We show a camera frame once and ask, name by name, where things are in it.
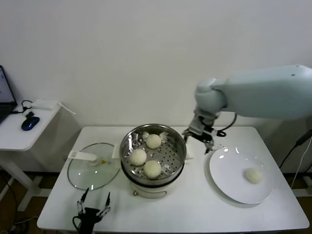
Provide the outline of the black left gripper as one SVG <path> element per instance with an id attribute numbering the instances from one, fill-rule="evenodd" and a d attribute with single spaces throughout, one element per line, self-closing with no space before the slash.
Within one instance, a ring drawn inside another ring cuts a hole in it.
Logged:
<path id="1" fill-rule="evenodd" d="M 84 202 L 89 192 L 89 188 L 83 193 L 79 201 L 77 201 L 78 217 L 81 221 L 78 228 L 79 234 L 92 234 L 94 225 L 101 221 L 101 217 L 104 217 L 110 212 L 110 193 L 107 195 L 104 208 L 100 211 L 95 208 L 84 208 Z"/>

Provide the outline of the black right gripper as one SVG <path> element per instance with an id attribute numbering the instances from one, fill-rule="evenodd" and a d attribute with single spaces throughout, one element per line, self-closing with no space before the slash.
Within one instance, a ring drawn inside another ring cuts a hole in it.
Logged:
<path id="1" fill-rule="evenodd" d="M 210 133 L 202 132 L 200 135 L 198 135 L 195 132 L 193 132 L 191 129 L 187 129 L 187 130 L 184 130 L 182 132 L 182 135 L 183 135 L 183 139 L 184 139 L 185 144 L 187 143 L 189 136 L 191 136 L 191 137 L 197 139 L 198 141 L 204 143 L 204 145 L 206 147 L 205 154 L 208 154 L 210 151 L 212 151 L 214 149 L 215 143 L 214 143 L 213 137 Z"/>

